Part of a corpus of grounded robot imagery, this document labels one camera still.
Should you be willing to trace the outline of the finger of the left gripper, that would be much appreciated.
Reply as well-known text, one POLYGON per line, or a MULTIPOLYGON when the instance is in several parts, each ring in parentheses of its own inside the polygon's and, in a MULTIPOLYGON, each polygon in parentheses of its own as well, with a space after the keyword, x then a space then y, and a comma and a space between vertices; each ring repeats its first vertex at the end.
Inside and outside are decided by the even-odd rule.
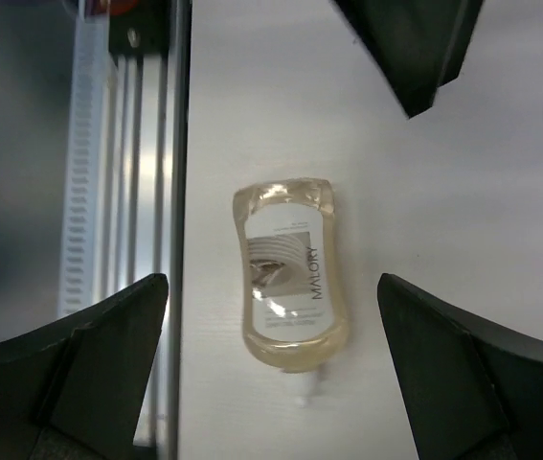
POLYGON ((363 43, 403 112, 430 109, 461 73, 483 0, 345 0, 334 6, 363 43))

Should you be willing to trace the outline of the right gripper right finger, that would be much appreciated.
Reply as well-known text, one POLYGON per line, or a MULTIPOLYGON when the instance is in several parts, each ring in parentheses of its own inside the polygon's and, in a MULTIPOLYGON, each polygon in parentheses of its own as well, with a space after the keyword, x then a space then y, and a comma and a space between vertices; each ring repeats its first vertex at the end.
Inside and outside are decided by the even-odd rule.
POLYGON ((377 302, 421 459, 543 459, 543 341, 385 273, 377 302))

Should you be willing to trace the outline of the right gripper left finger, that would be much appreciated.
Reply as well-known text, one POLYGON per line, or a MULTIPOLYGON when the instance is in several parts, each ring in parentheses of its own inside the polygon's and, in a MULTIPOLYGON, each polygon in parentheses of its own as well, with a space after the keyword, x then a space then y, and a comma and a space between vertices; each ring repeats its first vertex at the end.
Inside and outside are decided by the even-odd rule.
POLYGON ((134 436, 169 295, 153 273, 0 342, 0 459, 154 459, 134 436))

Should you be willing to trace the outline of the clear Malory soap bottle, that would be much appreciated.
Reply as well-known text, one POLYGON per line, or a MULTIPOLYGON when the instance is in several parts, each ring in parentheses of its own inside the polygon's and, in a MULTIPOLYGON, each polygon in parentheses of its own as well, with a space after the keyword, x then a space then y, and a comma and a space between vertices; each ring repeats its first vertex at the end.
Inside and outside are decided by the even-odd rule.
POLYGON ((300 407, 351 326, 335 246, 335 200, 321 178, 253 184, 235 192, 243 275, 242 337, 259 362, 282 372, 300 407))

